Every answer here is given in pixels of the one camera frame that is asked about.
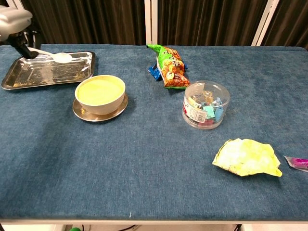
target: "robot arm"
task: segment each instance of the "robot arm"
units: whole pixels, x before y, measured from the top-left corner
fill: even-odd
[[[29,39],[33,40],[32,31],[27,29],[31,25],[31,18],[32,13],[27,10],[0,6],[0,41],[7,41],[27,59],[34,59],[39,54],[26,46],[24,31],[31,33]]]

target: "yellow wrapper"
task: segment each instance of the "yellow wrapper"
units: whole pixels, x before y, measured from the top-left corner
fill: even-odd
[[[249,139],[228,140],[212,163],[241,177],[267,173],[281,177],[280,162],[269,144]]]

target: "yellow soup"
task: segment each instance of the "yellow soup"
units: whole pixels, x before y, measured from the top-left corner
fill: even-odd
[[[94,79],[82,85],[78,91],[79,100],[88,105],[110,103],[121,96],[123,89],[116,83]]]

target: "green snack bag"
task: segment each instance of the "green snack bag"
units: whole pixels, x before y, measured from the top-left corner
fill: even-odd
[[[161,45],[147,45],[157,54],[157,67],[165,88],[186,88],[190,82],[184,76],[185,68],[179,53]]]

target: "bowl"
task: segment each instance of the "bowl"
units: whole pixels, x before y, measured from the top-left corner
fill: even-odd
[[[75,98],[90,113],[107,115],[115,111],[125,95],[125,83],[116,76],[93,76],[82,81]]]
[[[182,115],[194,128],[213,129],[219,126],[230,101],[228,90],[215,82],[202,80],[185,90]]]

